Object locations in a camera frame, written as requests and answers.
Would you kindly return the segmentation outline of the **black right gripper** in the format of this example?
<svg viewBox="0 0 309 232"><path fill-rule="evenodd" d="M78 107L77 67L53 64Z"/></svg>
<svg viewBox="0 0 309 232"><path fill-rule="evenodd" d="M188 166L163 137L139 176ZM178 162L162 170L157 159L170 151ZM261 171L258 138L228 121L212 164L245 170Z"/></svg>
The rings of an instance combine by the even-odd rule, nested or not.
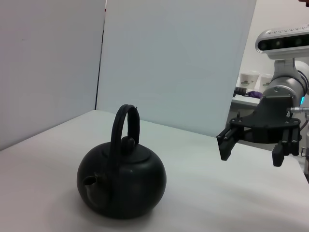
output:
<svg viewBox="0 0 309 232"><path fill-rule="evenodd" d="M293 106L291 97L264 97L253 113L230 120L217 135L221 160L227 161L239 140L259 144L275 144L273 166L281 167L284 157L299 155L300 120L288 116Z"/></svg>

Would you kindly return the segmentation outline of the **white paper cup green logo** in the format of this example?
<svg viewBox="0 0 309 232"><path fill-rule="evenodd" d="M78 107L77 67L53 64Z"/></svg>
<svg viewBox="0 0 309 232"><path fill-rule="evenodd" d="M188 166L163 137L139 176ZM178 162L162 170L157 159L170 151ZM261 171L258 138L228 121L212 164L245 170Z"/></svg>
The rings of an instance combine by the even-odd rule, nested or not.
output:
<svg viewBox="0 0 309 232"><path fill-rule="evenodd" d="M253 90L260 73L256 71L243 72L239 76L239 86Z"/></svg>

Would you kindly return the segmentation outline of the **white background table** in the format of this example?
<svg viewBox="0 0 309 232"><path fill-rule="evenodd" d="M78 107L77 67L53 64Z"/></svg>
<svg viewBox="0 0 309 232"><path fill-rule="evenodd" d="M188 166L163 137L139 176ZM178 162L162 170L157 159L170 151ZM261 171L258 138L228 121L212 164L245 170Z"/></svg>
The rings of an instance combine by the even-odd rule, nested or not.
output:
<svg viewBox="0 0 309 232"><path fill-rule="evenodd" d="M259 102L260 100L258 98L236 95L232 98L231 103L256 107L259 104Z"/></svg>

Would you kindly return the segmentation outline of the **black cast iron teapot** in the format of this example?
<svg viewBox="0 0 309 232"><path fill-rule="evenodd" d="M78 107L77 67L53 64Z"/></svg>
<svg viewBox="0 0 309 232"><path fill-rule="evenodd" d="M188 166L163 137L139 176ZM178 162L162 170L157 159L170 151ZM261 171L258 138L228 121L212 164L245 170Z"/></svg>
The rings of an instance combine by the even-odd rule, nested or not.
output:
<svg viewBox="0 0 309 232"><path fill-rule="evenodd" d="M108 218L136 218L164 195L167 176L159 156L139 143L140 116L134 105L116 113L110 142L92 148L77 172L83 202Z"/></svg>

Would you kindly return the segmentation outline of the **purple cloth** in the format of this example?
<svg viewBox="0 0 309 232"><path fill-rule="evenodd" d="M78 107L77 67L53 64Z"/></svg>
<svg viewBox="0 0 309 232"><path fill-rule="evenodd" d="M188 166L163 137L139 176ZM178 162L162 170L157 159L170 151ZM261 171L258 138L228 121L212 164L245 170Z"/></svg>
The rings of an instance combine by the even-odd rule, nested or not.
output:
<svg viewBox="0 0 309 232"><path fill-rule="evenodd" d="M258 91L249 91L245 94L245 96L260 99L260 98L262 98L263 94L261 92L258 92Z"/></svg>

